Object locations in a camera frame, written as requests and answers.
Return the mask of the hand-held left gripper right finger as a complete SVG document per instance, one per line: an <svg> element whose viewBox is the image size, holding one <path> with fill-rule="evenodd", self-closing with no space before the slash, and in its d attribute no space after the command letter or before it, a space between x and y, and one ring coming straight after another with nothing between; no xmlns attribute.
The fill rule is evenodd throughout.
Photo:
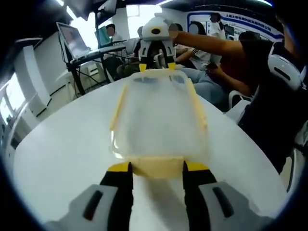
<svg viewBox="0 0 308 231"><path fill-rule="evenodd" d="M253 211L242 193L217 181L202 163L184 161L182 182L191 231L262 231L273 221Z"/></svg>

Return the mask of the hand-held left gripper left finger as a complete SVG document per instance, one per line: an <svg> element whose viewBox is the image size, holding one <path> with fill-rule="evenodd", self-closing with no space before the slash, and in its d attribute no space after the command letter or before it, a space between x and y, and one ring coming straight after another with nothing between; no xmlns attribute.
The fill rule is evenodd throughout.
<svg viewBox="0 0 308 231"><path fill-rule="evenodd" d="M110 166L100 184L92 184L69 204L67 214L45 223L46 231L128 231L133 206L131 162Z"/></svg>

